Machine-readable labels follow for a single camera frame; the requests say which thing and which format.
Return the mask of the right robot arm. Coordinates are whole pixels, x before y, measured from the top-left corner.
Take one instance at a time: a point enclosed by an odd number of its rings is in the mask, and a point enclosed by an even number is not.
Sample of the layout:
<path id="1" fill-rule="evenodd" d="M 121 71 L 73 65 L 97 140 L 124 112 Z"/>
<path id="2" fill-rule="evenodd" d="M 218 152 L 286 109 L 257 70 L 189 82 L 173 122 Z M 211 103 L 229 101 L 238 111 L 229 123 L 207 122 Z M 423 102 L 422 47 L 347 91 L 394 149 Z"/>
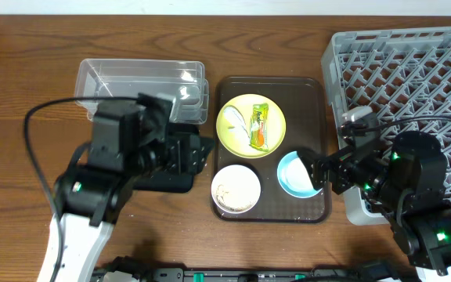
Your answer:
<path id="1" fill-rule="evenodd" d="M 357 187 L 389 222 L 412 266 L 446 277 L 451 267 L 451 204 L 445 200 L 447 160 L 440 142 L 425 132 L 397 135 L 388 161 L 376 133 L 348 138 L 329 156 L 300 149 L 312 185 L 342 194 Z"/>

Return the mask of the white bowl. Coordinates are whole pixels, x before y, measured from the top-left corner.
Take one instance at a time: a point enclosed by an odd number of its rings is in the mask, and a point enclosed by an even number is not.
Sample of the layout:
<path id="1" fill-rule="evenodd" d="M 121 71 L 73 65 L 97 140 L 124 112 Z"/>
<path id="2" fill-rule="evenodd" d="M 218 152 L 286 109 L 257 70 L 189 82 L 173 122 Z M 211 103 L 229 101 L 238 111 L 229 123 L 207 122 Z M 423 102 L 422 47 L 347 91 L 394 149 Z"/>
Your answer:
<path id="1" fill-rule="evenodd" d="M 239 188 L 244 196 L 251 200 L 251 206 L 243 211 L 229 211 L 218 205 L 215 190 L 218 185 L 224 184 Z M 231 214 L 241 214 L 251 210 L 260 199 L 261 183 L 257 175 L 248 167 L 240 164 L 232 164 L 221 168 L 212 179 L 211 197 L 215 205 L 222 211 Z"/>

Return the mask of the pale green cup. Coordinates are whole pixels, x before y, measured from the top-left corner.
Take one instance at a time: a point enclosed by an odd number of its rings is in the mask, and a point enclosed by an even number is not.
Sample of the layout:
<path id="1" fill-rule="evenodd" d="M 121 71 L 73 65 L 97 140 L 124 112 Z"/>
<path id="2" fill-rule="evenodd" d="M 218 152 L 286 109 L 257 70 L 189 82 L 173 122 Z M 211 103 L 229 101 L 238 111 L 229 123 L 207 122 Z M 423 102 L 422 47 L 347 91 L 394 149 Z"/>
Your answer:
<path id="1" fill-rule="evenodd" d="M 311 179 L 302 161 L 296 157 L 285 168 L 287 185 L 296 192 L 306 192 L 313 189 Z"/>

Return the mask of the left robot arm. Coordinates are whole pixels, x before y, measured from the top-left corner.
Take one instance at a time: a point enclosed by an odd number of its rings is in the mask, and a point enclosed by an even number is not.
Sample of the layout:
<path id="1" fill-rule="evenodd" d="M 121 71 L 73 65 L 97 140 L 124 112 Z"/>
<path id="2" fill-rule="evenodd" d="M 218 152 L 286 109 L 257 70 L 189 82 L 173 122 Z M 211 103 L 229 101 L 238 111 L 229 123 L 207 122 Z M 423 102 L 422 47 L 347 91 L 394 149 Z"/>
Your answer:
<path id="1" fill-rule="evenodd" d="M 47 183 L 30 141 L 30 119 L 45 105 L 24 118 L 26 150 L 52 209 L 40 281 L 89 280 L 141 180 L 158 172 L 193 177 L 203 171 L 215 145 L 192 126 L 171 124 L 174 103 L 167 96 L 97 100 L 92 138 L 77 147 L 54 186 Z"/>

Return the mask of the green snack wrapper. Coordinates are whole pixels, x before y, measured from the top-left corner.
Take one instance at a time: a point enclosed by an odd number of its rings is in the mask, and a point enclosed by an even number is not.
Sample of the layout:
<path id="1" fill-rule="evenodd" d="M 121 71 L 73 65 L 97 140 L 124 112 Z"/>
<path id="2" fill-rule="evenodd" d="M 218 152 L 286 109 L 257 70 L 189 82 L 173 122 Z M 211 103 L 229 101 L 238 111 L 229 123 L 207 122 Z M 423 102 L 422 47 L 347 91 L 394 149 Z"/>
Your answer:
<path id="1" fill-rule="evenodd" d="M 250 146 L 256 150 L 267 151 L 266 122 L 269 112 L 267 103 L 254 104 L 250 119 Z"/>

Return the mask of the white tissue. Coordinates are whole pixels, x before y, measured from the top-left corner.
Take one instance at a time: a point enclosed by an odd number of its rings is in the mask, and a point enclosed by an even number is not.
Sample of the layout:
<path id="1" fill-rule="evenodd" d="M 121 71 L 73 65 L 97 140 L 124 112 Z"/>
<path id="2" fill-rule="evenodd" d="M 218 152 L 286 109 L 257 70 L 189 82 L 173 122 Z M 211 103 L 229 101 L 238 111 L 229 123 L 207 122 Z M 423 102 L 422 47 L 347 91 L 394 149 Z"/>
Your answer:
<path id="1" fill-rule="evenodd" d="M 243 115 L 234 106 L 227 106 L 223 111 L 223 117 L 229 123 L 228 131 L 235 138 L 249 140 L 250 136 L 247 131 L 246 122 Z"/>

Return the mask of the food scraps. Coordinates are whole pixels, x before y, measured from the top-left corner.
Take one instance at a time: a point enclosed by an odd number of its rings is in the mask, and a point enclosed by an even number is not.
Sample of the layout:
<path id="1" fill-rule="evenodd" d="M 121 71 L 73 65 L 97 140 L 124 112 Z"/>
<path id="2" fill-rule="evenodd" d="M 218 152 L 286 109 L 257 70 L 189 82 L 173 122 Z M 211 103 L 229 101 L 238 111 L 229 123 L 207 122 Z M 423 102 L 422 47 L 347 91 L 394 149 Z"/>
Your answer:
<path id="1" fill-rule="evenodd" d="M 215 196 L 218 205 L 229 211 L 239 212 L 251 206 L 251 200 L 237 187 L 220 184 L 215 190 Z"/>

